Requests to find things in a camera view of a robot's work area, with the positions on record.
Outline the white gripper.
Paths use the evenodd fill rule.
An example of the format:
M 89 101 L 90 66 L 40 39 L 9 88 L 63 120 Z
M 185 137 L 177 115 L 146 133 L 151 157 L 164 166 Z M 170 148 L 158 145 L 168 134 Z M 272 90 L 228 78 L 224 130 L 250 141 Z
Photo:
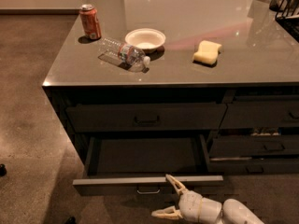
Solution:
M 185 219 L 194 223 L 218 224 L 221 220 L 222 205 L 188 189 L 175 177 L 166 174 L 166 180 L 173 186 L 179 198 L 178 207 L 169 206 L 151 212 L 153 217 L 163 219 Z

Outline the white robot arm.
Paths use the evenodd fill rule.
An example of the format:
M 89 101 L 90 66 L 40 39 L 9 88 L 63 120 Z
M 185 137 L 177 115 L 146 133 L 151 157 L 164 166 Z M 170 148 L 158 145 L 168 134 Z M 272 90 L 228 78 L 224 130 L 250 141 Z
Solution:
M 153 211 L 151 215 L 164 219 L 184 219 L 198 224 L 264 224 L 243 203 L 228 199 L 219 203 L 188 190 L 172 175 L 165 178 L 172 184 L 179 196 L 178 208 L 169 206 Z

